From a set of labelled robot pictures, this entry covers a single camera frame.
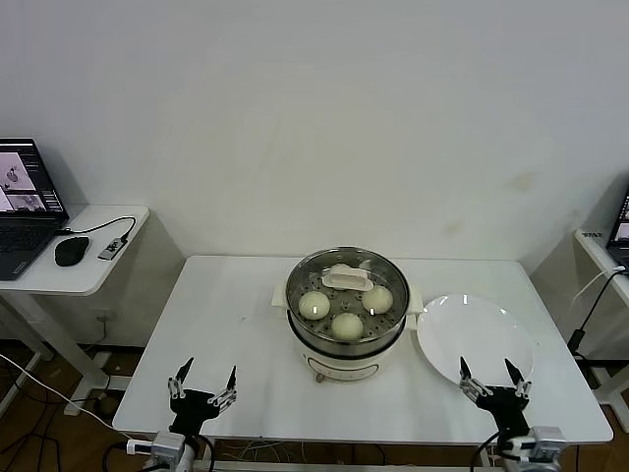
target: robotic arm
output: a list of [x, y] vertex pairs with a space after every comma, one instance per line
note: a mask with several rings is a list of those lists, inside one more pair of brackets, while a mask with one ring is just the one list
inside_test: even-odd
[[216, 394], [183, 388], [194, 358], [177, 372], [175, 378], [168, 379], [170, 409], [175, 413], [175, 421], [168, 432], [159, 432], [150, 441], [128, 441], [128, 454], [150, 454], [155, 467], [176, 472], [192, 472], [195, 457], [199, 452], [199, 441], [205, 442], [212, 451], [209, 470], [214, 466], [212, 443], [200, 435], [206, 420], [213, 420], [236, 401], [236, 367], [232, 369], [227, 386]]
[[[212, 449], [210, 472], [214, 453], [209, 440], [200, 436], [206, 420], [211, 420], [236, 401], [236, 367], [225, 388], [217, 394], [183, 388], [183, 382], [192, 367], [191, 358], [168, 379], [170, 409], [175, 421], [168, 432], [160, 432], [152, 442], [128, 441], [127, 453], [150, 454], [156, 468], [175, 472], [192, 472], [199, 452], [199, 441]], [[507, 472], [559, 472], [559, 455], [566, 440], [558, 428], [529, 428], [523, 411], [529, 404], [531, 382], [508, 359], [504, 360], [514, 386], [484, 385], [472, 377], [465, 359], [461, 357], [459, 387], [479, 408], [488, 411], [498, 427], [497, 450], [504, 458]]]
[[559, 472], [559, 455], [566, 440], [558, 428], [529, 428], [523, 411], [529, 404], [531, 382], [508, 359], [504, 363], [515, 386], [485, 386], [472, 378], [461, 357], [459, 387], [482, 410], [488, 411], [498, 427], [497, 450], [508, 472]]

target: steamed bun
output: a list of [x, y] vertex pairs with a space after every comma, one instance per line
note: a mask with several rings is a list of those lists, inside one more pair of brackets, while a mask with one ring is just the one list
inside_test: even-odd
[[353, 313], [343, 313], [332, 320], [332, 335], [343, 341], [354, 341], [363, 336], [363, 321]]
[[313, 290], [299, 299], [299, 313], [307, 320], [320, 320], [330, 311], [330, 301], [325, 294]]
[[393, 305], [393, 295], [388, 288], [376, 285], [372, 290], [363, 294], [363, 306], [368, 312], [382, 315], [388, 312]]

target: white desk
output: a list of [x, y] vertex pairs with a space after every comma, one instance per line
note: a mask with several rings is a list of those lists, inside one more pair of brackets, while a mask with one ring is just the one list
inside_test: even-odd
[[[316, 383], [293, 335], [270, 306], [275, 282], [298, 259], [191, 257], [164, 308], [114, 419], [118, 429], [155, 433], [174, 415], [168, 377], [189, 357], [185, 387], [217, 392], [237, 366], [238, 400], [205, 422], [216, 438], [367, 443], [481, 443], [490, 415], [444, 379], [407, 330], [391, 365], [358, 383]], [[537, 292], [520, 265], [482, 261], [397, 261], [425, 301], [449, 292], [483, 295], [509, 309], [538, 341], [529, 423], [558, 426], [571, 443], [612, 438]]]
[[[134, 216], [136, 226], [129, 235], [129, 243], [113, 261], [98, 259], [98, 254], [114, 239], [122, 236], [132, 221], [124, 220], [87, 234], [90, 242], [83, 260], [77, 265], [59, 267], [55, 264], [54, 251], [57, 243], [74, 236], [55, 238], [39, 255], [30, 267], [15, 281], [0, 281], [0, 295], [29, 323], [41, 337], [70, 362], [84, 377], [72, 395], [73, 398], [87, 398], [93, 388], [104, 387], [108, 376], [101, 367], [108, 353], [98, 353], [92, 361], [76, 344], [70, 335], [32, 297], [32, 295], [71, 295], [85, 296], [100, 288], [111, 270], [123, 257], [143, 224], [148, 219], [145, 206], [85, 206], [83, 209], [70, 208], [71, 217], [67, 227], [74, 230], [89, 229], [120, 216]], [[124, 389], [128, 379], [112, 376], [110, 388]], [[66, 407], [66, 414], [79, 414], [73, 405]]]
[[[605, 248], [609, 239], [608, 233], [578, 229], [575, 232], [575, 238], [601, 271], [618, 266], [618, 263], [611, 258]], [[609, 287], [612, 287], [620, 299], [629, 305], [629, 277], [617, 276], [611, 280]], [[629, 407], [622, 397], [622, 392], [629, 388], [629, 366], [612, 378], [607, 373], [607, 369], [604, 368], [592, 368], [592, 372], [600, 383], [600, 387], [595, 390], [597, 400], [601, 405], [611, 407], [623, 431], [629, 433]]]

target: computer mouse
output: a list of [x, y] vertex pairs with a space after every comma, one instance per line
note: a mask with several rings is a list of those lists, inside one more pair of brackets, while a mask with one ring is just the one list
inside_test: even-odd
[[86, 253], [89, 238], [80, 236], [66, 239], [55, 248], [55, 263], [61, 267], [78, 264]]

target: monitor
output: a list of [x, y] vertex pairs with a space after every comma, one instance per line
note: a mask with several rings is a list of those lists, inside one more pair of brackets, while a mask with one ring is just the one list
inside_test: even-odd
[[609, 236], [609, 246], [625, 246], [629, 247], [629, 191], [622, 201], [620, 212], [616, 218], [615, 224]]
[[33, 140], [0, 140], [0, 215], [67, 213]]

